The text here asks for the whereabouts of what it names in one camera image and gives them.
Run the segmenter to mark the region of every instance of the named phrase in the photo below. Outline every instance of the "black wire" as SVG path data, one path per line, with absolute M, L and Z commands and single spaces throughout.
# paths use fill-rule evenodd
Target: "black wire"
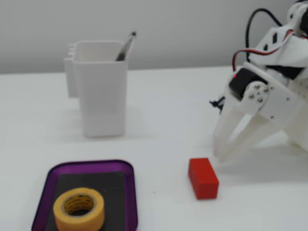
M 265 8 L 259 8 L 257 10 L 255 10 L 249 20 L 248 20 L 248 23 L 247 23 L 247 27 L 246 27 L 246 35 L 245 35 L 245 45 L 246 45 L 246 48 L 249 48 L 249 31 L 250 31 L 250 26 L 251 26 L 251 23 L 252 23 L 252 20 L 254 19 L 255 15 L 258 13 L 258 12 L 265 12 L 267 13 L 273 20 L 274 22 L 278 25 L 278 26 L 282 26 L 281 22 L 278 21 L 278 19 L 273 15 L 272 12 L 270 12 L 269 10 L 265 9 Z M 249 53 L 246 53 L 246 58 L 247 58 L 247 61 L 250 62 L 249 60 Z

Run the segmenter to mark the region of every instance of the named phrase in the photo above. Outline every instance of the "tape roll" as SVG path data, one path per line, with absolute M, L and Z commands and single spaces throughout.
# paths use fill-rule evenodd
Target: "tape roll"
M 74 216 L 80 210 L 88 213 Z M 104 199 L 93 189 L 72 189 L 57 198 L 53 213 L 58 231 L 98 231 L 105 222 Z

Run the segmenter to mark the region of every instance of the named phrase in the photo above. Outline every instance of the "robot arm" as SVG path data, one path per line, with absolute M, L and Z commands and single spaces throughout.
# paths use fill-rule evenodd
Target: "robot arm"
M 213 137 L 214 155 L 221 161 L 280 130 L 308 151 L 308 126 L 298 125 L 308 116 L 307 32 L 308 4 L 299 2 L 289 10 L 286 25 L 272 28 L 256 49 L 241 50 L 252 53 L 251 63 L 235 70 L 220 100 L 212 102 L 221 109 Z M 245 115 L 251 116 L 250 121 L 231 139 Z

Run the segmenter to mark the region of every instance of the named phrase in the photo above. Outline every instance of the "white container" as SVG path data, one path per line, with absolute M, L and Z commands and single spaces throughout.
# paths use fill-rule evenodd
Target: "white container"
M 127 61 L 115 61 L 122 43 L 81 41 L 64 60 L 70 97 L 80 102 L 88 137 L 125 134 Z

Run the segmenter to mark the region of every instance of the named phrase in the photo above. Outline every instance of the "red block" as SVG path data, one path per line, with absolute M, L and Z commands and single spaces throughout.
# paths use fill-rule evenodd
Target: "red block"
M 208 158 L 190 159 L 188 175 L 198 200 L 217 198 L 219 181 Z

